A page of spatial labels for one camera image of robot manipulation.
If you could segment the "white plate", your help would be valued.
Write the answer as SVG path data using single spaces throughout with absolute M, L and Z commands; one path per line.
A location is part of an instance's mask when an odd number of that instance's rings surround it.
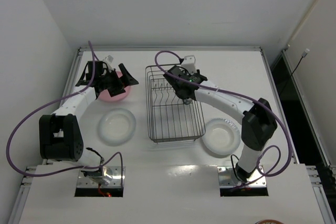
M 239 128 L 230 120 L 215 118 L 205 125 L 202 141 L 212 153 L 227 156 L 236 151 L 240 145 Z
M 99 121 L 97 133 L 100 140 L 108 146 L 119 146 L 133 138 L 136 119 L 127 109 L 112 109 Z

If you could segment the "pink plate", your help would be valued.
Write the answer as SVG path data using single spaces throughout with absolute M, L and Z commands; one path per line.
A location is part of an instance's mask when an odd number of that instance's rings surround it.
M 118 81 L 115 77 L 113 77 L 112 79 L 110 79 L 111 77 L 111 73 L 107 72 L 104 76 L 104 84 L 103 84 L 103 90 L 102 92 L 98 95 L 98 99 L 104 102 L 118 102 L 123 100 L 124 98 L 126 98 L 131 90 L 130 86 L 125 86 L 120 77 L 122 76 L 122 73 L 120 71 L 116 71 L 116 75 L 118 76 Z M 120 95 L 117 95 L 115 97 L 110 97 L 107 89 L 108 88 L 112 88 L 112 87 L 124 87 L 125 89 L 125 93 L 122 93 Z

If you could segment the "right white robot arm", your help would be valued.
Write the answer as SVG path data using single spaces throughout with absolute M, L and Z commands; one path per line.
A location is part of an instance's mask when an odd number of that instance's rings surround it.
M 270 109 L 267 100 L 260 98 L 255 104 L 237 95 L 222 93 L 219 87 L 200 74 L 195 68 L 195 60 L 184 57 L 181 65 L 174 65 L 163 76 L 182 100 L 194 100 L 208 104 L 240 123 L 241 139 L 244 147 L 235 166 L 239 180 L 246 182 L 257 168 L 268 140 L 277 129 L 277 122 L 265 108 Z

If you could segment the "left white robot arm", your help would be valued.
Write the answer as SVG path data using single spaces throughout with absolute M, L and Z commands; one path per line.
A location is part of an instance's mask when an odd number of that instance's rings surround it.
M 73 163 L 79 166 L 85 177 L 96 183 L 102 183 L 107 177 L 104 158 L 94 149 L 85 147 L 79 120 L 88 106 L 101 92 L 115 97 L 125 93 L 126 87 L 138 84 L 124 64 L 118 67 L 121 75 L 112 68 L 112 57 L 102 61 L 90 60 L 75 85 L 74 93 L 64 104 L 50 115 L 39 119 L 39 149 L 43 159 Z

